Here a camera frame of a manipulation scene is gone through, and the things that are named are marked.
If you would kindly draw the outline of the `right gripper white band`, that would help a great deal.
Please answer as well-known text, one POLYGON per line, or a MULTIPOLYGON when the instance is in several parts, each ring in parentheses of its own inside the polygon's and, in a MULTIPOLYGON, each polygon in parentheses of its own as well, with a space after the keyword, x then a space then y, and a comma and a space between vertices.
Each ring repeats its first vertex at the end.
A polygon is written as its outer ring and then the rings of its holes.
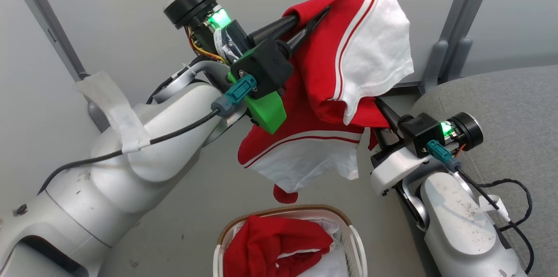
POLYGON ((379 97, 375 104, 390 128, 377 128, 378 164, 371 174, 371 186, 377 194, 383 194, 427 162, 442 164, 450 173, 458 172, 462 169, 458 153, 483 143, 480 123, 468 113, 439 122, 426 113, 399 116, 379 97))

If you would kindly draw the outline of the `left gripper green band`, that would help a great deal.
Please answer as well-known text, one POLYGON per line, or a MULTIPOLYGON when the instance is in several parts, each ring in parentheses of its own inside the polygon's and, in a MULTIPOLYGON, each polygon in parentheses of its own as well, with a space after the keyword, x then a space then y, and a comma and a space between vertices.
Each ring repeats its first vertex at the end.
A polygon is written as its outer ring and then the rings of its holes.
POLYGON ((279 39, 299 22, 287 15, 247 34, 217 0, 170 0, 164 14, 177 29, 187 33, 197 62, 217 64, 210 76, 224 94, 214 104, 222 116, 244 103, 248 116, 267 133, 275 133, 286 120, 279 90, 287 81, 287 58, 309 38, 330 6, 309 20, 287 41, 279 39))

